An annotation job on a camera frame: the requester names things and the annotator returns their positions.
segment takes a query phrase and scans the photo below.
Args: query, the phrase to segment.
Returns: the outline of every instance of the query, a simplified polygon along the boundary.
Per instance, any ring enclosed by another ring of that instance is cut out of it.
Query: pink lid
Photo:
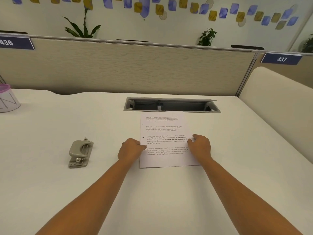
[[[0,93],[4,93],[8,90],[10,90],[10,85],[9,84],[0,84]]]

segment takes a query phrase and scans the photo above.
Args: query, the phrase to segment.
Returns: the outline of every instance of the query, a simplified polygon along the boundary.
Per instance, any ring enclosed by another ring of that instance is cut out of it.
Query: hand
[[[122,143],[117,157],[119,160],[127,160],[133,164],[133,162],[140,157],[142,151],[146,148],[146,145],[140,145],[139,141],[129,138]]]
[[[202,163],[206,158],[211,157],[211,144],[210,141],[202,135],[194,134],[195,141],[187,140],[189,149],[199,163]]]

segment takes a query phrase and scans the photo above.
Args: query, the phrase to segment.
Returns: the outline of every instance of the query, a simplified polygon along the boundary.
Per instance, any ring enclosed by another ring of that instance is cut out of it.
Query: beige fabric panel
[[[312,88],[258,67],[239,98],[313,163]]]
[[[252,52],[34,39],[0,49],[0,75],[14,88],[234,96]]]
[[[261,53],[258,56],[255,64],[253,65],[252,71],[257,67],[266,67],[287,78],[313,88],[313,56],[304,55],[297,65],[261,63],[263,57],[264,53]]]

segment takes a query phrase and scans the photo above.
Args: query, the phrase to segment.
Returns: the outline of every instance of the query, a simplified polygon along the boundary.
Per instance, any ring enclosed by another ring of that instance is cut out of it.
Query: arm
[[[257,196],[220,164],[211,158],[209,140],[194,134],[188,140],[191,153],[203,166],[226,212],[240,235],[301,235],[301,233],[272,206]]]
[[[119,160],[92,186],[50,219],[36,235],[97,235],[133,162],[145,145],[129,138]]]

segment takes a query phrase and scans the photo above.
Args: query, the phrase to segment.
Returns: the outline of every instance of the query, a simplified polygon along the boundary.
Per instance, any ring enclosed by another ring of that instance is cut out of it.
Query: paper sheet
[[[140,121],[140,143],[147,145],[140,168],[199,165],[190,153],[192,138],[181,111],[144,112]]]

